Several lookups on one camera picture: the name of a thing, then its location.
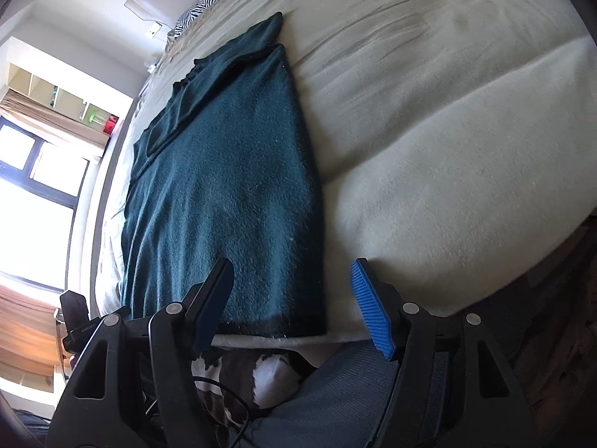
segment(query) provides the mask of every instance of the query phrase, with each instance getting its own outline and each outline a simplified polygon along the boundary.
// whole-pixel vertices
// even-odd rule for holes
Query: blue rubber grip
[[[350,280],[371,340],[375,348],[390,360],[396,351],[396,345],[392,339],[392,322],[375,292],[374,282],[377,280],[367,275],[359,260],[352,263]]]

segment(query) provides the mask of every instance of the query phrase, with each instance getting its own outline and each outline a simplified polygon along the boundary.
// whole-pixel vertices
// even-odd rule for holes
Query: curtain
[[[24,130],[93,163],[99,162],[109,138],[12,89],[0,101],[0,114]]]
[[[0,361],[52,376],[59,365],[56,307],[0,285]]]

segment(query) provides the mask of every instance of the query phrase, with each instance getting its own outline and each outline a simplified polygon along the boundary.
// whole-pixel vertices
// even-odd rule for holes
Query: power outlet
[[[151,25],[151,27],[149,27],[149,30],[145,34],[145,37],[154,38],[161,29],[162,29],[162,25],[157,22],[154,22],[153,25]]]

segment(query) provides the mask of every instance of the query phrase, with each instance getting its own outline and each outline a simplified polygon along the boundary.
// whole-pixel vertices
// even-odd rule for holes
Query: shelf
[[[55,88],[56,86],[52,83],[40,79],[37,76],[33,76],[31,79],[31,92],[29,92],[29,97],[44,106],[52,107],[51,103],[52,98],[54,97]]]
[[[104,131],[104,126],[109,118],[110,113],[108,111],[90,104],[83,117],[83,124],[92,127],[95,130]]]
[[[80,121],[85,111],[85,102],[64,89],[59,89],[56,96],[54,109],[62,115],[68,116],[75,121]]]
[[[29,88],[31,87],[32,74],[26,70],[10,64],[8,70],[8,87],[17,91],[20,94],[29,95]]]

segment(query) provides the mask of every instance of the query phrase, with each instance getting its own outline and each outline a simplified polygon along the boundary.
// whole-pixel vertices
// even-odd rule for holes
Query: black clamp jaw
[[[60,399],[46,447],[217,447],[190,363],[210,346],[233,285],[232,263],[220,259],[205,283],[153,317],[104,317]],[[145,416],[140,353],[151,357],[163,435]]]
[[[66,337],[62,339],[62,346],[66,352],[80,354],[105,317],[95,317],[89,320],[87,300],[83,295],[70,290],[60,295],[60,306],[67,330]],[[128,317],[131,309],[121,307],[114,313],[120,317]]]
[[[355,264],[392,326],[390,343],[394,349],[389,360],[401,362],[386,410],[368,446],[537,446],[534,421],[522,388],[481,317],[434,317],[419,305],[405,302],[393,286],[380,282],[365,259]],[[431,399],[434,364],[442,357],[448,360],[448,388],[441,398]],[[431,430],[427,426],[423,437],[430,409],[437,412]]]

